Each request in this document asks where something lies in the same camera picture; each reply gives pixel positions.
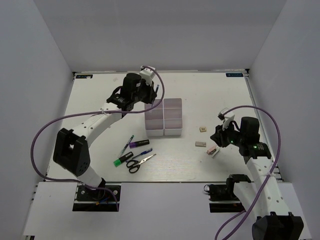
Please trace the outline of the purple highlighter marker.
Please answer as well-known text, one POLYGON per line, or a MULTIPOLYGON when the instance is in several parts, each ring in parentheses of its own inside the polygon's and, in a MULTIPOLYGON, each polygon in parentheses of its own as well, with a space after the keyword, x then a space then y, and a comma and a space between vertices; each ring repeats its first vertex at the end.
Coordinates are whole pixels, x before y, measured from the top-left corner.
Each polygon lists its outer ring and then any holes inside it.
POLYGON ((129 144, 129 148, 130 148, 130 149, 134 149, 134 148, 146 146, 146 145, 149 145, 149 144, 150 144, 150 140, 149 140, 149 139, 139 140, 139 141, 131 142, 131 143, 129 144))

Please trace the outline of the green-capped pen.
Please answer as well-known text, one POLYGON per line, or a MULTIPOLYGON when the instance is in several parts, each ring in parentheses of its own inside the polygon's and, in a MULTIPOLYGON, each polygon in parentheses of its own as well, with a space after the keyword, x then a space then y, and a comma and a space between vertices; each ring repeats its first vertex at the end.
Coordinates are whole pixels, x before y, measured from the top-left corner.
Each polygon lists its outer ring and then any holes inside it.
POLYGON ((127 141, 127 143, 125 144, 125 146, 123 147, 123 149, 121 150, 120 154, 118 155, 118 158, 122 157, 123 154, 125 153, 126 149, 128 148, 128 146, 130 145, 131 141, 133 140, 134 135, 132 135, 129 140, 127 141))

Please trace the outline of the black-handled scissors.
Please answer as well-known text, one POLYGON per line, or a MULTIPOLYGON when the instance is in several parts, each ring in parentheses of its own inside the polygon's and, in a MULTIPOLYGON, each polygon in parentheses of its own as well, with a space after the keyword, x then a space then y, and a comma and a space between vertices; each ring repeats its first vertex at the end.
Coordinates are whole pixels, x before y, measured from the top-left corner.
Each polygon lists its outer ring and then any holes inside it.
POLYGON ((136 173, 140 169, 140 167, 143 163, 147 162, 148 160, 152 159, 155 156, 156 156, 156 154, 153 154, 148 157, 145 157, 142 160, 135 160, 135 159, 129 160, 126 163, 126 167, 128 168, 129 173, 130 174, 136 173))

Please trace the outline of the green highlighter marker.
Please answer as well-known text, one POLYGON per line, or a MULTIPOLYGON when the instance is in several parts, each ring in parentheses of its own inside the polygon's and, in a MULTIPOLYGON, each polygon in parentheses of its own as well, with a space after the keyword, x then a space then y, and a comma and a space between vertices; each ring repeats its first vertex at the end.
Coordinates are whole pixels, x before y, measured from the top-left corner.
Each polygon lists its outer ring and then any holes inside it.
POLYGON ((133 157, 133 152, 130 151, 127 154, 122 155, 121 157, 119 157, 118 159, 116 159, 113 164, 115 167, 120 166, 122 163, 126 162, 127 160, 129 160, 130 158, 133 157))

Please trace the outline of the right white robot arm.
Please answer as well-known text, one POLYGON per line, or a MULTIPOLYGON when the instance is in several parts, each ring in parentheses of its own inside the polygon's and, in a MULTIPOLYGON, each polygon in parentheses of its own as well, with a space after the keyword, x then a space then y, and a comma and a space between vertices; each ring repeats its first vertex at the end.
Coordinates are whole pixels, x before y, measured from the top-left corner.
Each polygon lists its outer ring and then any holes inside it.
POLYGON ((273 164, 268 146, 260 141, 257 118, 243 117, 240 126, 232 116, 222 118, 210 137, 219 147, 238 147, 252 179, 234 174, 227 179, 226 195, 239 199, 252 224, 254 240, 298 240, 304 229, 302 217, 294 215, 286 204, 278 181, 271 172, 273 164))

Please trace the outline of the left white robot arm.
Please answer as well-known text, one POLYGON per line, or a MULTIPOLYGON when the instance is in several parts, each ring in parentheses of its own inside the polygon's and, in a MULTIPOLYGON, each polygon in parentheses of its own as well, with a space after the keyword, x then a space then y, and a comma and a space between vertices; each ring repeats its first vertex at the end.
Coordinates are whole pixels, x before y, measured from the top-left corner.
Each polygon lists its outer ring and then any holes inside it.
POLYGON ((88 185, 88 193, 96 200, 105 196, 106 187, 105 180, 90 166, 89 148, 106 129, 132 111, 136 103, 151 105, 155 101, 154 76, 148 68, 128 73, 98 113, 92 113, 72 129, 62 128, 57 133, 53 161, 88 185))

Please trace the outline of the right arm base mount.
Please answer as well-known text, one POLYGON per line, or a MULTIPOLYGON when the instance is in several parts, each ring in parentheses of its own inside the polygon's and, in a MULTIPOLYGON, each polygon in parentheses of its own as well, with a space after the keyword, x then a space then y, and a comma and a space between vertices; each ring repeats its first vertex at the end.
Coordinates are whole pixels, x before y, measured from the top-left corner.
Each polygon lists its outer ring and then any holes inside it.
POLYGON ((240 213, 245 210, 240 200, 227 192, 226 184, 206 184, 203 191, 209 196, 210 213, 240 213))

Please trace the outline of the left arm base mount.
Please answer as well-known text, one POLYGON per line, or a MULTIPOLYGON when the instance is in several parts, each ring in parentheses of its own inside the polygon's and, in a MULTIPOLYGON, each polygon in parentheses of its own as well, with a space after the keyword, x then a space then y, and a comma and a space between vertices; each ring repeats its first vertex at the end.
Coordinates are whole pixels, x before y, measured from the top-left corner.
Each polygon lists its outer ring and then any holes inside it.
POLYGON ((83 185, 78 185, 75 191, 73 212, 118 212, 117 204, 120 206, 121 185, 106 185, 112 193, 107 190, 93 190, 83 185))

